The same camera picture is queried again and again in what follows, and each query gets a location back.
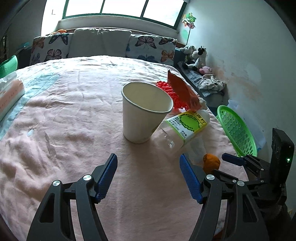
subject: metal screw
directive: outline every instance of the metal screw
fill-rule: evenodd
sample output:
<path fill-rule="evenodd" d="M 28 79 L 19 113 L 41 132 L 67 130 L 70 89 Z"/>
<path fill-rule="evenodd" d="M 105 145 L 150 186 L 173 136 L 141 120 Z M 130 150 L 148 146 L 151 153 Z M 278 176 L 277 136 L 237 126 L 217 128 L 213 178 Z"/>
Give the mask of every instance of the metal screw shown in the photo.
<path fill-rule="evenodd" d="M 243 182 L 243 181 L 241 181 L 241 180 L 237 181 L 237 184 L 238 184 L 239 186 L 241 186 L 241 187 L 243 187 L 243 186 L 244 186 L 244 182 Z"/>
<path fill-rule="evenodd" d="M 209 175 L 207 175 L 207 179 L 208 179 L 208 180 L 214 180 L 215 177 L 214 177 L 212 174 L 209 174 Z"/>
<path fill-rule="evenodd" d="M 90 179 L 91 179 L 91 175 L 85 175 L 83 177 L 83 180 L 85 180 L 85 181 L 89 181 Z"/>
<path fill-rule="evenodd" d="M 53 184 L 53 186 L 56 187 L 56 186 L 60 185 L 60 183 L 61 182 L 59 180 L 55 180 L 52 184 Z"/>

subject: paper cup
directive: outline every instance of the paper cup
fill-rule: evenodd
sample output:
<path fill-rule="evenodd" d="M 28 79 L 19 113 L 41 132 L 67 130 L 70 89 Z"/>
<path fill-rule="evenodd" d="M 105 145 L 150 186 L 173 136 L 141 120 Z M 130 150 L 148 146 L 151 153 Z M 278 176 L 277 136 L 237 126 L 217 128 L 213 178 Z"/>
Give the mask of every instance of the paper cup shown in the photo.
<path fill-rule="evenodd" d="M 121 94 L 123 134 L 133 143 L 147 141 L 173 108 L 172 98 L 151 84 L 130 82 L 123 86 Z"/>

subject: green window frame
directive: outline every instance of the green window frame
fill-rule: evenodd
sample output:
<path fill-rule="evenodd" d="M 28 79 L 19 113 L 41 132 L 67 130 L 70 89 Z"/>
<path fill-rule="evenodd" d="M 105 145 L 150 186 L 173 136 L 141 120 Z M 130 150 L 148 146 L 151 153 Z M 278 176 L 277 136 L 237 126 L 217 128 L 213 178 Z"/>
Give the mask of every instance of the green window frame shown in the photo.
<path fill-rule="evenodd" d="M 143 16 L 144 16 L 144 13 L 145 13 L 145 10 L 146 10 L 146 7 L 147 7 L 147 4 L 148 4 L 148 2 L 149 2 L 149 0 L 146 0 L 146 2 L 145 2 L 145 4 L 144 4 L 144 7 L 143 7 L 143 10 L 142 10 L 142 13 L 141 13 L 141 16 L 140 16 L 140 17 L 129 16 L 129 15 L 123 15 L 123 14 L 102 13 L 105 1 L 106 1 L 106 0 L 103 0 L 102 7 L 101 7 L 101 11 L 100 11 L 99 13 L 89 13 L 89 14 L 78 14 L 78 15 L 66 16 L 66 12 L 67 12 L 67 8 L 68 8 L 68 3 L 69 3 L 69 0 L 66 0 L 62 19 L 66 19 L 66 18 L 74 18 L 74 17 L 81 17 L 81 16 L 94 16 L 94 15 L 97 15 L 97 16 L 100 16 L 100 15 L 103 15 L 103 16 L 120 16 L 120 17 L 129 17 L 129 18 L 135 18 L 135 19 L 146 20 L 146 21 L 149 21 L 149 22 L 152 22 L 152 23 L 157 23 L 157 24 L 160 24 L 160 25 L 163 25 L 163 26 L 166 26 L 166 27 L 172 28 L 172 29 L 177 29 L 177 27 L 178 27 L 178 25 L 179 25 L 179 22 L 180 22 L 180 20 L 181 20 L 181 18 L 182 18 L 183 12 L 184 12 L 184 10 L 185 10 L 185 8 L 186 8 L 186 5 L 187 5 L 186 2 L 183 3 L 183 5 L 182 5 L 182 7 L 181 7 L 181 9 L 180 9 L 179 15 L 178 15 L 178 17 L 177 17 L 177 20 L 176 20 L 176 22 L 175 22 L 175 25 L 174 25 L 174 26 L 171 26 L 171 25 L 168 25 L 168 24 L 165 24 L 165 23 L 162 23 L 162 22 L 159 22 L 159 21 L 156 21 L 156 20 L 150 19 L 150 18 L 145 18 L 145 17 L 143 17 Z"/>

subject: bed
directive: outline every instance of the bed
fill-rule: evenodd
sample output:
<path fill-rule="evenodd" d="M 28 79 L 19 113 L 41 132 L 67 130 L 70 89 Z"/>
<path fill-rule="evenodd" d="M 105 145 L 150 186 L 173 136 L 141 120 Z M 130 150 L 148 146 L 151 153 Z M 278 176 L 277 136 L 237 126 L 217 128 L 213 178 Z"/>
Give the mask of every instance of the bed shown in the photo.
<path fill-rule="evenodd" d="M 77 181 L 105 163 L 118 168 L 97 211 L 109 240 L 188 240 L 201 210 L 156 131 L 143 144 L 122 134 L 121 88 L 130 81 L 156 84 L 167 65 L 93 56 L 52 60 L 17 70 L 26 94 L 0 123 L 0 213 L 19 241 L 26 240 L 40 201 L 52 181 Z M 215 116 L 202 132 L 206 151 L 234 154 Z M 242 167 L 221 161 L 220 170 L 247 180 Z M 71 203 L 76 240 L 83 240 Z M 226 202 L 216 232 L 223 228 Z"/>

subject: green plastic object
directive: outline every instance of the green plastic object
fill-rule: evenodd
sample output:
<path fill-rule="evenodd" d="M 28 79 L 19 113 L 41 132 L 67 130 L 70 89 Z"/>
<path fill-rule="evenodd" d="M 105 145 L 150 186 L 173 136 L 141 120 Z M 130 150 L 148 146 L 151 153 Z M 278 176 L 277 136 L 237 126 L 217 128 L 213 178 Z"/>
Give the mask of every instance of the green plastic object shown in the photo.
<path fill-rule="evenodd" d="M 13 55 L 10 59 L 0 64 L 0 79 L 17 70 L 17 57 Z"/>
<path fill-rule="evenodd" d="M 257 156 L 257 147 L 252 133 L 238 114 L 227 106 L 220 105 L 217 109 L 217 119 L 220 121 L 238 156 L 247 154 Z"/>

